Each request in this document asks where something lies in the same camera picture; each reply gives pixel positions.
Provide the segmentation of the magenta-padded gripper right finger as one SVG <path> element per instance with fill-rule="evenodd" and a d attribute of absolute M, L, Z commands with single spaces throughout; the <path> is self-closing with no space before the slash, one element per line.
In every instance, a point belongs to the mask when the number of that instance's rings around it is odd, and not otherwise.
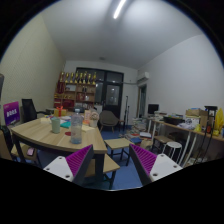
<path fill-rule="evenodd" d="M 129 153 L 143 186 L 182 169 L 167 155 L 155 155 L 137 145 L 130 144 Z"/>

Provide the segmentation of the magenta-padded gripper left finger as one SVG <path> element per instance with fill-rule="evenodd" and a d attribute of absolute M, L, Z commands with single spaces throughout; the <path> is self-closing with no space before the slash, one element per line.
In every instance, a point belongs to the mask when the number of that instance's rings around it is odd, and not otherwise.
<path fill-rule="evenodd" d="M 67 157 L 58 156 L 44 170 L 81 186 L 93 155 L 93 145 L 89 145 Z"/>

